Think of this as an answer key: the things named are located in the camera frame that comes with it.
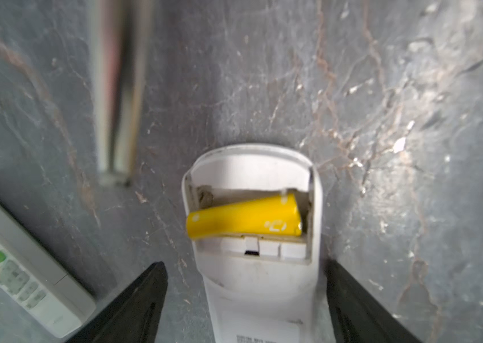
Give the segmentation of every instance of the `barcode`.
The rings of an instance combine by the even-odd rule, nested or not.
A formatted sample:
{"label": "barcode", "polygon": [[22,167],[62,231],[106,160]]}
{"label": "barcode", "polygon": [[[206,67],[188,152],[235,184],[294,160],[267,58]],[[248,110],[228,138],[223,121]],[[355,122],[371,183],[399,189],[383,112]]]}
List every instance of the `barcode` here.
{"label": "barcode", "polygon": [[237,335],[238,343],[277,343],[275,341],[262,340],[259,338],[247,337],[242,335]]}

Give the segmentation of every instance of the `gray marble countertop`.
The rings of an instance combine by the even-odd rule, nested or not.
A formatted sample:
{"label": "gray marble countertop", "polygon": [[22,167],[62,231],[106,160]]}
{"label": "gray marble countertop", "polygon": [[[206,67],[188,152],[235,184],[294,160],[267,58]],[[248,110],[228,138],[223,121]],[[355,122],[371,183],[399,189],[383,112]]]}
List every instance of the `gray marble countertop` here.
{"label": "gray marble countertop", "polygon": [[[319,166],[324,257],[424,342],[483,342],[483,2],[156,1],[127,189],[95,179],[86,18],[0,2],[0,203],[99,308],[163,261],[157,341],[212,342],[181,177],[274,143]],[[0,291],[12,341],[60,340]]]}

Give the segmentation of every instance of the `remote control with buttons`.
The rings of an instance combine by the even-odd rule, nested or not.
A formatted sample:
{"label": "remote control with buttons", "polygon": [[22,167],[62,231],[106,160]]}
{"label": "remote control with buttons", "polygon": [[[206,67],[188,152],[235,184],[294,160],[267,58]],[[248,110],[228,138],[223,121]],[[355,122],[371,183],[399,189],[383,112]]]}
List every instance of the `remote control with buttons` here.
{"label": "remote control with buttons", "polygon": [[95,310],[89,293],[1,207],[0,288],[59,338]]}

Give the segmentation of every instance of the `yellow battery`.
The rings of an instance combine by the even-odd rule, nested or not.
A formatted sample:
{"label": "yellow battery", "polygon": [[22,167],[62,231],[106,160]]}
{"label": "yellow battery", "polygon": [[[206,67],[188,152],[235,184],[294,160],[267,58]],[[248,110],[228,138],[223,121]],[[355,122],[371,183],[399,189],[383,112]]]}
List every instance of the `yellow battery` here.
{"label": "yellow battery", "polygon": [[294,195],[286,194],[192,212],[186,230],[190,239],[222,234],[300,236],[302,223]]}

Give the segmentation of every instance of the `blurred vertical bar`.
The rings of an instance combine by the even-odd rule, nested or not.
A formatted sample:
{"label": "blurred vertical bar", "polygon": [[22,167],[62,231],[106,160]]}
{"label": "blurred vertical bar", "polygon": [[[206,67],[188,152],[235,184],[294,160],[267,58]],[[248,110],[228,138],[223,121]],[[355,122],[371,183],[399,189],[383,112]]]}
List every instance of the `blurred vertical bar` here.
{"label": "blurred vertical bar", "polygon": [[91,0],[89,34],[97,170],[103,186],[133,174],[144,90],[151,0]]}

